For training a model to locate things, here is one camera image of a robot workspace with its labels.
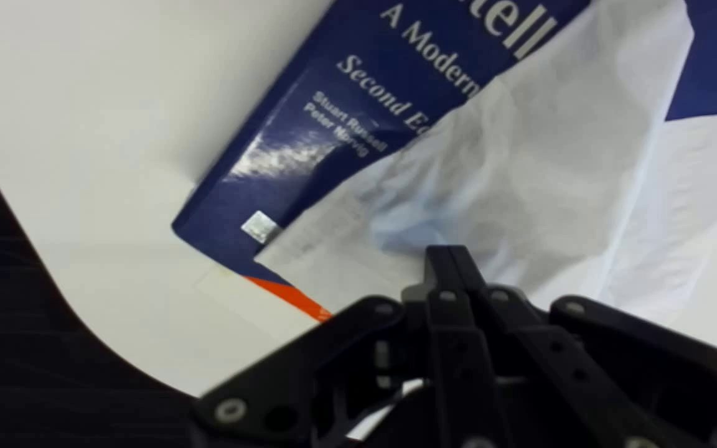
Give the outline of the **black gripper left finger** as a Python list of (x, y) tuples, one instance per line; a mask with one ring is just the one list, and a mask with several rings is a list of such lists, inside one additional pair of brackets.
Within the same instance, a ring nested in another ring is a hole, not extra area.
[(430, 246), (400, 301), (369, 297), (205, 393), (191, 448), (477, 448), (493, 440), (493, 387), (462, 246)]

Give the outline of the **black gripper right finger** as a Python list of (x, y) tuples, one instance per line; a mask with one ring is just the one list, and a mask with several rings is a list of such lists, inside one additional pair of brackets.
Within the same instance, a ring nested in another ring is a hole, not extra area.
[(586, 297), (538, 312), (487, 286), (477, 316), (578, 448), (717, 448), (715, 346)]

